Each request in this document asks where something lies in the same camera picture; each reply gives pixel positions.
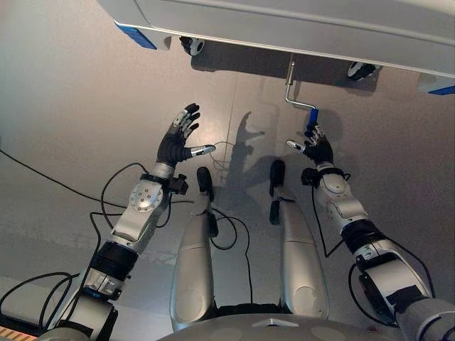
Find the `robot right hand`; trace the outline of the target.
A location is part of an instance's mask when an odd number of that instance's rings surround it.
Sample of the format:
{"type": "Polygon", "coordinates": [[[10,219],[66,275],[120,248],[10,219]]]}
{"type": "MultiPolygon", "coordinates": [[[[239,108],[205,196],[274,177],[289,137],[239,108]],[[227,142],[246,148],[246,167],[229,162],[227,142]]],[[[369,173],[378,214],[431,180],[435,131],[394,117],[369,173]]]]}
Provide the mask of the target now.
{"type": "Polygon", "coordinates": [[[286,140],[286,145],[304,154],[316,165],[333,163],[333,149],[323,129],[318,124],[309,124],[304,132],[306,140],[300,144],[295,140],[286,140]]]}

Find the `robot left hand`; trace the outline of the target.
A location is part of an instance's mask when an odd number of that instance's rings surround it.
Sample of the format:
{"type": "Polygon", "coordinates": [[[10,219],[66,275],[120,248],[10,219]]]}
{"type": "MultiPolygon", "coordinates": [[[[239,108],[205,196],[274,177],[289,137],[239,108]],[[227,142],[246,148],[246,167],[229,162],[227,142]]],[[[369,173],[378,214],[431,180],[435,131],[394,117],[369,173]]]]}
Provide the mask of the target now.
{"type": "Polygon", "coordinates": [[[199,127],[200,106],[192,103],[184,107],[171,122],[161,140],[156,155],[156,162],[172,168],[189,158],[213,152],[216,147],[212,144],[187,147],[189,136],[199,127]]]}

